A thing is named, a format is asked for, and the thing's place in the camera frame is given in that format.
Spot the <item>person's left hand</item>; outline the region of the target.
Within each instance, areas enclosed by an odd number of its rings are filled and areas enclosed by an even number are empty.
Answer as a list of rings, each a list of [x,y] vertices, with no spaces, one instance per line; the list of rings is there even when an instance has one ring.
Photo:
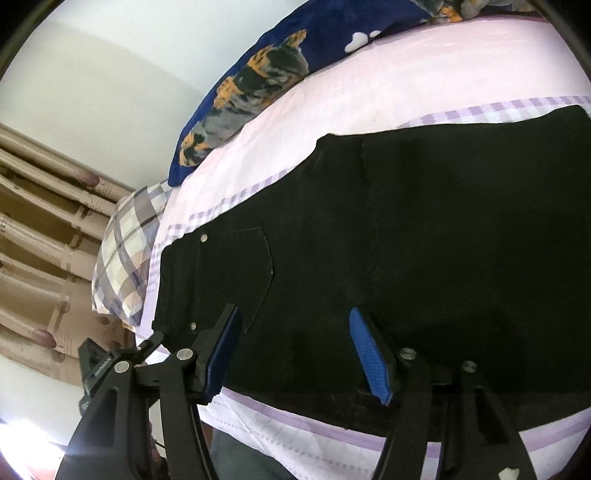
[[[168,479],[168,465],[164,447],[163,429],[161,423],[160,404],[154,403],[148,409],[150,432],[150,455],[154,479]]]

